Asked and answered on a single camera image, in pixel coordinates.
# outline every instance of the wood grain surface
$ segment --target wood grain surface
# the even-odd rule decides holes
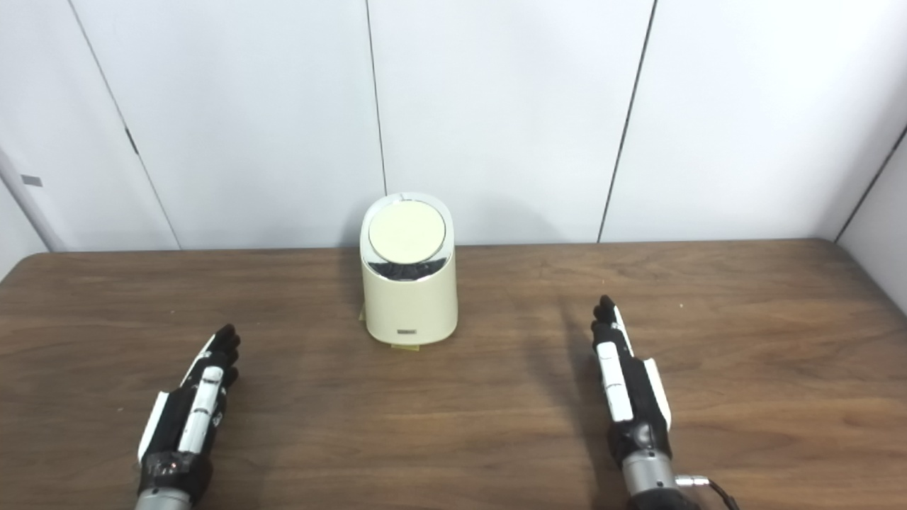
[[[658,361],[679,472],[744,510],[907,507],[907,321],[833,244],[463,247],[458,274],[454,336],[409,352],[357,320],[355,250],[25,260],[0,284],[0,508],[132,508],[155,393],[226,322],[202,510],[622,508],[602,293]]]

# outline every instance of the robotic hand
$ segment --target robotic hand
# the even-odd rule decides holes
[[[139,443],[136,510],[189,510],[211,480],[210,452],[239,372],[239,335],[228,324],[192,361],[180,387],[161,392]]]
[[[700,510],[681,487],[711,486],[727,508],[734,498],[704,476],[675,476],[668,431],[671,412],[654,359],[633,356],[620,310],[608,296],[595,307],[592,348],[601,368],[611,427],[608,446],[623,472],[632,510]]]

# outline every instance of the cream trash can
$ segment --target cream trash can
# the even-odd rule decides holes
[[[454,224],[441,201],[396,193],[372,204],[359,238],[366,327],[375,339],[423,345],[457,324]]]

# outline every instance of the white wall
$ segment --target white wall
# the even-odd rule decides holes
[[[66,2],[0,0],[0,76],[0,172],[52,248],[177,248]]]
[[[885,166],[840,243],[907,312],[907,143]]]
[[[602,241],[834,239],[907,123],[907,2],[660,2]]]
[[[42,251],[47,248],[0,181],[0,280],[19,260]]]
[[[594,242],[651,2],[370,6],[388,191],[464,244]]]
[[[183,248],[354,244],[384,196],[363,0],[77,0]]]
[[[0,172],[61,250],[352,244],[385,178],[461,243],[595,241],[612,184],[602,241],[833,239],[907,123],[894,0],[659,3],[613,183],[650,1],[73,3],[103,74],[0,0]]]

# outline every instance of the round lid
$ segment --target round lid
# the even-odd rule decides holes
[[[397,201],[375,214],[368,240],[378,255],[396,264],[429,259],[444,242],[444,219],[423,201]]]

